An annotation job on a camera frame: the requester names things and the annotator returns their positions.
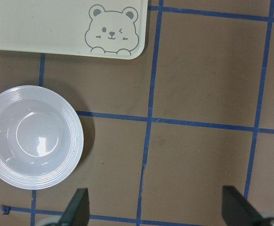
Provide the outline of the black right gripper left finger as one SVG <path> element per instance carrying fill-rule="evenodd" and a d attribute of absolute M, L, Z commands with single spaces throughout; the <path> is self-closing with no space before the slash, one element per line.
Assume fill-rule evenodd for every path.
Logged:
<path fill-rule="evenodd" d="M 60 218 L 61 226 L 87 226 L 90 219 L 87 188 L 78 188 Z"/>

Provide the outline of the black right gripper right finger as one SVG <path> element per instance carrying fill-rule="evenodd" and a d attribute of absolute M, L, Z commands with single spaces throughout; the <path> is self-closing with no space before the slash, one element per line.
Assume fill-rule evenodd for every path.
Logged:
<path fill-rule="evenodd" d="M 222 187 L 222 218 L 227 226 L 270 226 L 234 186 Z"/>

